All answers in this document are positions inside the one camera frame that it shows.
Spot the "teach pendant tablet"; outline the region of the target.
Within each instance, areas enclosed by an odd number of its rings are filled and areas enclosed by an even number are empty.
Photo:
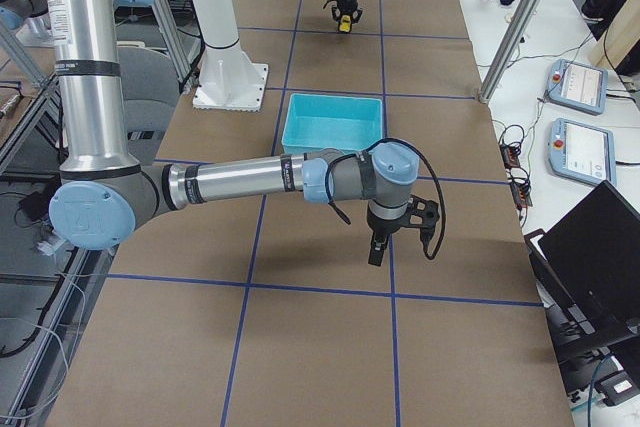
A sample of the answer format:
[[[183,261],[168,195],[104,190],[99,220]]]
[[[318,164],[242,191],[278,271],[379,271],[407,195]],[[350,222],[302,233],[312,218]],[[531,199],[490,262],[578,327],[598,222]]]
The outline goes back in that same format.
[[[617,183],[614,135],[610,130],[557,118],[551,125],[548,160],[554,174],[587,185]]]
[[[559,59],[550,68],[545,96],[554,104],[590,115],[601,115],[606,103],[607,84],[606,70]]]

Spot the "black laptop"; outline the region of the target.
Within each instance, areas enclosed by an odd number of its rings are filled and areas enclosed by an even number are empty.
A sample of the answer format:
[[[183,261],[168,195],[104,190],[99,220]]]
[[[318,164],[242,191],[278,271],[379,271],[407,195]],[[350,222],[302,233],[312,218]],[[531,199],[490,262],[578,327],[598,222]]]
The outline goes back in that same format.
[[[575,330],[558,332],[559,361],[609,348],[639,369],[639,213],[603,181],[552,228],[525,236],[534,272]]]

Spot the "aluminium frame post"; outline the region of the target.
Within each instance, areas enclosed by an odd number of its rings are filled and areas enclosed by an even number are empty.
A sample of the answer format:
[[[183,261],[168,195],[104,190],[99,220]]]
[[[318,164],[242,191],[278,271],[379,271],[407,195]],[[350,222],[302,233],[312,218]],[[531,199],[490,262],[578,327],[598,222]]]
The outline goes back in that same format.
[[[520,39],[533,16],[540,0],[520,0],[511,22],[490,64],[489,70],[478,92],[478,100],[488,104],[493,96],[511,56],[519,45]]]

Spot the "upper teach pendant tablet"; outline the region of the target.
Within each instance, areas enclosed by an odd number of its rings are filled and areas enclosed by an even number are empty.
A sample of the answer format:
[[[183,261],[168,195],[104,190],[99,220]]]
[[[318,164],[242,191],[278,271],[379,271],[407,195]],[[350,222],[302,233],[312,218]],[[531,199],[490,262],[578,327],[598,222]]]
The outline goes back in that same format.
[[[559,59],[550,68],[545,96],[554,104],[590,115],[601,115],[606,103],[607,84],[606,70]]]

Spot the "lower teach pendant tablet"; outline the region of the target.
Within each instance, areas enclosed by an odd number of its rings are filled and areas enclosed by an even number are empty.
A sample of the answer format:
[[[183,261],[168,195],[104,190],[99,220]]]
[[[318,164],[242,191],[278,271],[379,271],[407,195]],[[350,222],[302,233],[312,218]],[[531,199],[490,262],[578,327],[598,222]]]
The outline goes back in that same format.
[[[614,135],[610,130],[557,118],[551,125],[548,160],[554,174],[587,185],[617,183]]]

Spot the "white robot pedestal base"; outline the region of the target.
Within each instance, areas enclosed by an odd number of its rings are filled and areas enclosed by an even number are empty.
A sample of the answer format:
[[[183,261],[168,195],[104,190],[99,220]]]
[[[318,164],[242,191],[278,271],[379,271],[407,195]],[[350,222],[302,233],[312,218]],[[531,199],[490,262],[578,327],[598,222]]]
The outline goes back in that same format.
[[[192,0],[192,3],[205,44],[193,106],[258,111],[269,67],[252,62],[243,51],[232,0]]]

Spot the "yellow beetle toy car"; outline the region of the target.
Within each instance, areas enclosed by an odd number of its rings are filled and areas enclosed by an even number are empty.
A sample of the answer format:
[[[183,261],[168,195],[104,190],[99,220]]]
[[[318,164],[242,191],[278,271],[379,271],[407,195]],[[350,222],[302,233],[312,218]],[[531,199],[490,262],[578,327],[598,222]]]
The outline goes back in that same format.
[[[342,16],[338,22],[338,31],[348,34],[352,31],[352,19],[349,16]]]

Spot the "light blue plastic bin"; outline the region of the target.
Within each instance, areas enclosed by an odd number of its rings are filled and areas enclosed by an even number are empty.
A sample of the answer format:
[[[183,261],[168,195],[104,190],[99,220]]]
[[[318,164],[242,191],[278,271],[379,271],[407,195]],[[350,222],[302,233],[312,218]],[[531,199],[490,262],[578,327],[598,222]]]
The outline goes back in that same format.
[[[290,154],[360,151],[382,138],[382,114],[382,102],[375,98],[293,93],[281,145]]]

